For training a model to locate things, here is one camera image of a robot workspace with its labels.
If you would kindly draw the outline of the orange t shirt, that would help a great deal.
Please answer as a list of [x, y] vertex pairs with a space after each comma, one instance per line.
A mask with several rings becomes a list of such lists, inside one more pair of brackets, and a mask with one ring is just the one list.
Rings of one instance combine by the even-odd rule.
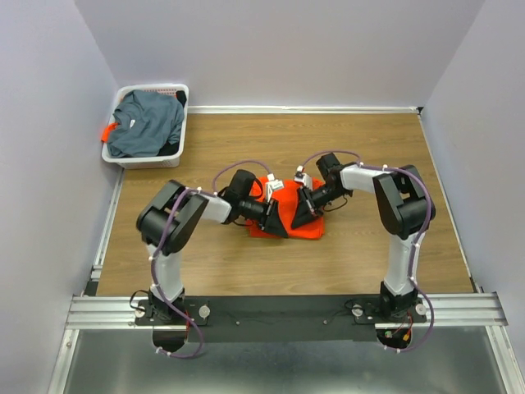
[[[262, 186], [259, 186], [258, 183], [254, 182], [250, 191], [250, 195], [253, 197], [256, 197], [261, 194], [261, 192], [263, 191], [262, 187], [265, 186], [267, 183], [267, 177], [261, 176], [258, 178], [258, 180], [261, 182]], [[296, 229], [293, 229], [291, 227], [296, 209], [298, 208], [299, 204], [299, 197], [297, 192], [299, 185], [292, 180], [283, 180], [283, 182], [284, 189], [274, 192], [273, 197], [275, 197], [279, 203], [278, 212], [280, 215], [280, 219], [284, 225], [284, 228], [287, 232], [287, 235], [289, 236], [289, 238], [295, 239], [321, 239], [325, 230], [324, 218], [316, 218], [313, 222], [304, 224], [303, 226], [298, 227]], [[273, 236], [260, 230], [254, 221], [247, 221], [247, 224], [250, 224], [250, 226], [248, 226], [248, 231], [249, 236], [251, 237], [272, 239], [279, 238], [279, 236]]]

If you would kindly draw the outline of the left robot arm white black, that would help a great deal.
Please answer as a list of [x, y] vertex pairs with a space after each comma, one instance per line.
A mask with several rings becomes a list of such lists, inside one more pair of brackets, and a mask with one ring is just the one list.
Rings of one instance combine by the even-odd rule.
[[271, 173], [266, 181], [260, 181], [245, 170], [237, 171], [227, 187], [212, 193], [173, 180], [165, 184], [136, 222], [148, 249], [152, 275], [148, 306], [138, 306], [136, 311], [165, 324], [188, 318], [180, 274], [181, 251], [202, 220], [229, 225], [243, 218], [245, 226], [254, 225], [269, 235], [286, 238], [279, 202], [274, 197], [284, 187], [285, 183]]

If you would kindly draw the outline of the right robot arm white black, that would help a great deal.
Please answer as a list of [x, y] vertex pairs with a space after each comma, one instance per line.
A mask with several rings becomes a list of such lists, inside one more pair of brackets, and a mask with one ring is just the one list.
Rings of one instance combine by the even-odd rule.
[[306, 182], [305, 164], [298, 166], [294, 181], [298, 205], [290, 226], [305, 226], [323, 215], [333, 200], [360, 190], [375, 195], [381, 223], [390, 234], [388, 269], [381, 282], [377, 311], [389, 322], [398, 320], [418, 302], [418, 257], [421, 243], [436, 209], [417, 168], [343, 164], [331, 151], [322, 151], [316, 161], [324, 185]]

